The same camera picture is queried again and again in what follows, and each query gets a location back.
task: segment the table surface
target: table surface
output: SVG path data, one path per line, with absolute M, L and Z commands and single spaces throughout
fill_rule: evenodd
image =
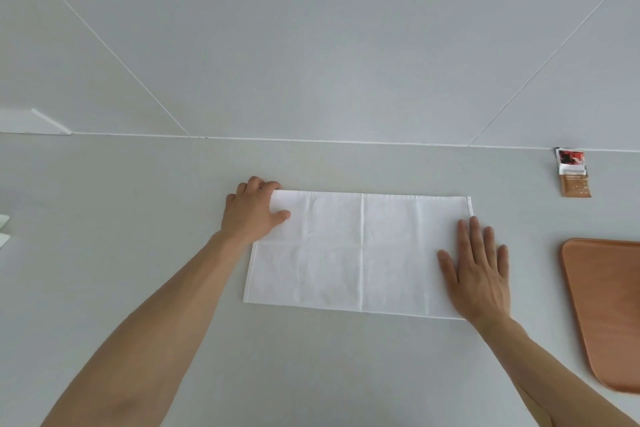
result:
M 0 250 L 3 425 L 42 421 L 252 174 L 289 189 L 471 196 L 510 247 L 513 317 L 640 421 L 640 396 L 588 371 L 558 261 L 570 237 L 640 239 L 640 153 L 588 153 L 593 198 L 568 199 L 545 150 L 80 135 L 0 135 L 0 146 L 0 212 L 12 216 Z M 244 304 L 248 257 L 164 425 L 534 425 L 467 323 Z

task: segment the brown packet bottom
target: brown packet bottom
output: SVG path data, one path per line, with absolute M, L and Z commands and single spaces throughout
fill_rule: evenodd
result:
M 560 176 L 560 184 L 564 197 L 591 197 L 587 176 L 581 174 L 563 174 Z

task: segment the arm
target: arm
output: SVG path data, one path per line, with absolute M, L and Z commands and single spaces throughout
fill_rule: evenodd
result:
M 244 248 L 289 216 L 269 212 L 276 182 L 229 194 L 218 233 L 107 338 L 42 427 L 159 426 Z
M 483 238 L 476 217 L 470 234 L 460 221 L 457 272 L 449 253 L 440 250 L 438 260 L 453 305 L 489 345 L 523 399 L 533 400 L 527 406 L 532 413 L 540 407 L 554 427 L 638 427 L 509 317 L 508 250 L 504 245 L 496 250 L 493 229 L 487 227 Z

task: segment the tray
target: tray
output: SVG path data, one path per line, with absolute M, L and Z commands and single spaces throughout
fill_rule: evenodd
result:
M 640 393 L 640 243 L 572 238 L 561 258 L 591 371 Z

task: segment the person's left arm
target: person's left arm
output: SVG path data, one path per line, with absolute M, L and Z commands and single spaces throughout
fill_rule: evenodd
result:
M 269 212 L 278 186 L 252 177 L 228 195 L 220 231 L 116 328 L 42 427 L 160 425 L 244 248 L 290 216 Z

